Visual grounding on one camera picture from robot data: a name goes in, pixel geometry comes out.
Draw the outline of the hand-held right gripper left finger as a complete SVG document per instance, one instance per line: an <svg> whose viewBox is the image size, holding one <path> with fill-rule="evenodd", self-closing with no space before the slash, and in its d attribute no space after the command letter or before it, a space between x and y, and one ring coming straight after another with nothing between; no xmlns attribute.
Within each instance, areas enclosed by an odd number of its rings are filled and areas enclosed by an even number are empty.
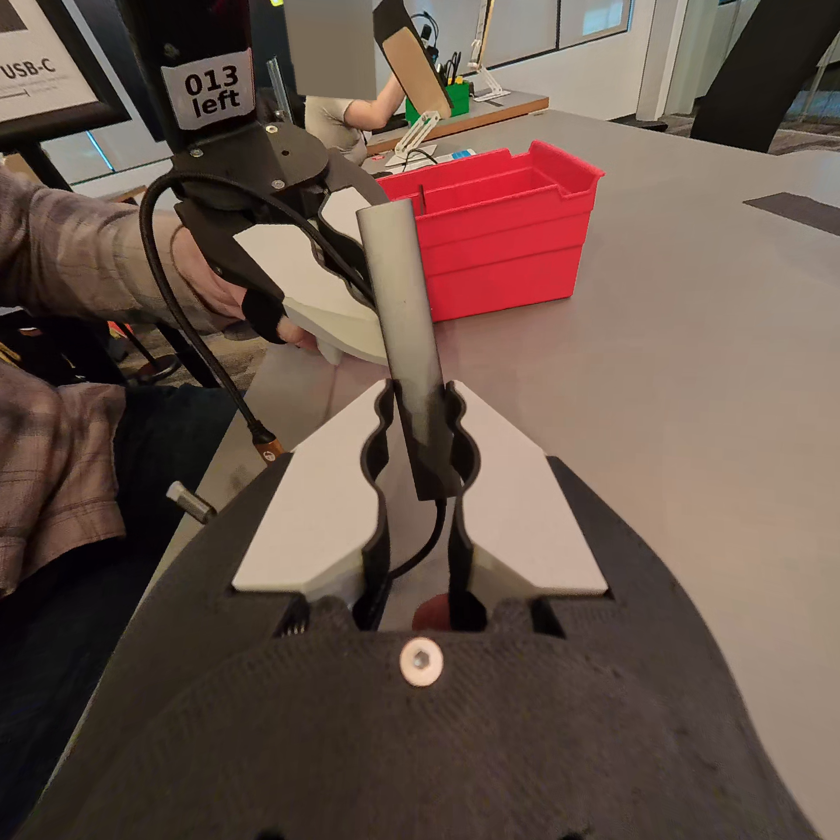
<svg viewBox="0 0 840 840"><path fill-rule="evenodd" d="M379 380L290 455L232 586L244 593L340 599L349 609L389 571L385 500L393 383Z"/></svg>

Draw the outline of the red plastic bin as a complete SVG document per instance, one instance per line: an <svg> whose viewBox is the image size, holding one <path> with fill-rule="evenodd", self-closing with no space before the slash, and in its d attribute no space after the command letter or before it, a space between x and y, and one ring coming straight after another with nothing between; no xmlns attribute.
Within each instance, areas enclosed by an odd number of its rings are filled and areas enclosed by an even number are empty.
<svg viewBox="0 0 840 840"><path fill-rule="evenodd" d="M570 298L604 175L535 140L519 154L492 150L381 178L390 199L413 203L432 320Z"/></svg>

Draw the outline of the black high-back chair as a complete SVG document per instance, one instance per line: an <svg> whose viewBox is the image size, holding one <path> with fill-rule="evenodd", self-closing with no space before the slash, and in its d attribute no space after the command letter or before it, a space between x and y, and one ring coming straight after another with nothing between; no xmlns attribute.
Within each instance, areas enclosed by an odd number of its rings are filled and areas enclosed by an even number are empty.
<svg viewBox="0 0 840 840"><path fill-rule="evenodd" d="M838 1L759 2L703 98L689 137L767 153L838 29Z"/></svg>

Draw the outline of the person's left forearm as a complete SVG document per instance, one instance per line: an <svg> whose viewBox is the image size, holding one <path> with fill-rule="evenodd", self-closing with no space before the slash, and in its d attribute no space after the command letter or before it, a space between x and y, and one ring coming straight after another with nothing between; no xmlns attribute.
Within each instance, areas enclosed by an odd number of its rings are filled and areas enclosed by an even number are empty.
<svg viewBox="0 0 840 840"><path fill-rule="evenodd" d="M37 185L2 167L1 304L30 314L175 327L136 207Z"/></svg>

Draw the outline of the green pen holder bin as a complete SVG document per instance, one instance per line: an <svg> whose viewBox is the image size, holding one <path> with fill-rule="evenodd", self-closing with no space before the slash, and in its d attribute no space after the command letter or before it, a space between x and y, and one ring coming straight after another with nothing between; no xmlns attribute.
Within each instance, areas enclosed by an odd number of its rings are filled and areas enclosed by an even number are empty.
<svg viewBox="0 0 840 840"><path fill-rule="evenodd" d="M451 101L451 117L467 114L469 111L469 97L473 83L462 77L457 77L452 84L447 86L446 92ZM411 99L407 98L405 103L405 119L408 123L414 123L419 112L414 108Z"/></svg>

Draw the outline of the wooden side desk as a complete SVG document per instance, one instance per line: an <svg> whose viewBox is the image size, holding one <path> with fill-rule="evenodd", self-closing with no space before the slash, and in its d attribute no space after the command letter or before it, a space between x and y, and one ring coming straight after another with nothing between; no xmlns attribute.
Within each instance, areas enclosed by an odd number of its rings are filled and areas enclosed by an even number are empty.
<svg viewBox="0 0 840 840"><path fill-rule="evenodd" d="M523 91L513 91L507 96L495 100L476 102L470 100L469 111L449 119L440 120L425 138L425 143L453 136L458 133L483 128L499 122L525 116L532 112L545 110L550 105L550 98ZM408 128L375 133L367 143L367 156L392 152L401 141Z"/></svg>

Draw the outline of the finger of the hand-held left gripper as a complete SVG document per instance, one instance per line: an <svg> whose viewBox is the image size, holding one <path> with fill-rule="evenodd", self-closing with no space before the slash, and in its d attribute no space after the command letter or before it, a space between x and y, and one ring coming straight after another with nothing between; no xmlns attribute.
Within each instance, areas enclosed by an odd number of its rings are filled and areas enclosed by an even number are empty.
<svg viewBox="0 0 840 840"><path fill-rule="evenodd" d="M338 253L363 253L358 212L370 202L356 189L331 192L320 207L320 232Z"/></svg>
<svg viewBox="0 0 840 840"><path fill-rule="evenodd" d="M387 365L380 320L348 283L323 266L311 240L293 225L256 225L234 240L283 292L289 320L309 332L333 365L344 354Z"/></svg>

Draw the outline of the white sign board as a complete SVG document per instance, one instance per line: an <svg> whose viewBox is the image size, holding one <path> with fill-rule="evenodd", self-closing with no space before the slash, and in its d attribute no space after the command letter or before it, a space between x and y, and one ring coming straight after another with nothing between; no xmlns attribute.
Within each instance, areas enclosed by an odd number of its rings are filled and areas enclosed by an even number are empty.
<svg viewBox="0 0 840 840"><path fill-rule="evenodd" d="M1 2L1 152L63 189L115 172L95 130L130 120L65 2Z"/></svg>

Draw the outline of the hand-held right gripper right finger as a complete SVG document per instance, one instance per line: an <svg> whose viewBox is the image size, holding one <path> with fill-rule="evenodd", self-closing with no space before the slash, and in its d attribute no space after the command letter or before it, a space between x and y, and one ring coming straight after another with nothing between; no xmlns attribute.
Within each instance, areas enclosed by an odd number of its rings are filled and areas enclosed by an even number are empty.
<svg viewBox="0 0 840 840"><path fill-rule="evenodd" d="M609 589L549 457L462 381L448 383L451 463L462 486L448 538L452 628L484 628L502 602Z"/></svg>

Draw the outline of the slim dark usb hub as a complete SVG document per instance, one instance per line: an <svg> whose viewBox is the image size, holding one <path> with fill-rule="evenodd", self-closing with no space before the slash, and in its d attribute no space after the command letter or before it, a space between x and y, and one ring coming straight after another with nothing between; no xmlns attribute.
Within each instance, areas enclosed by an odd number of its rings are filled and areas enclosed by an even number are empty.
<svg viewBox="0 0 840 840"><path fill-rule="evenodd" d="M453 506L462 483L450 462L453 434L446 416L447 393L412 205L401 200L369 206L358 212L358 220L387 358L389 374L380 380L393 383L393 420L398 419L402 426L416 497L420 501L433 502L436 509L432 535L418 551L416 559L405 560L393 568L390 515L383 494L390 537L390 566L384 581L366 592L364 599L350 609L359 629L375 631L381 627L394 583L425 560L443 538L448 509ZM293 449L328 420L314 427L306 437L300 436L288 455L277 455L274 465L267 467L264 474L274 480L275 485L256 490L255 497L250 497L250 490L246 490L216 516L205 515L205 527L200 535L209 539L211 549L222 549L223 538L233 538L235 526L245 524L245 516L255 517L253 524L245 525L244 535L238 537L239 545L223 549L222 560L229 566L229 578L224 583L227 594L242 597L287 595L314 603L295 593L237 592L232 580L283 477ZM392 424L386 432L389 458L388 434ZM375 480L379 488L380 475Z"/></svg>

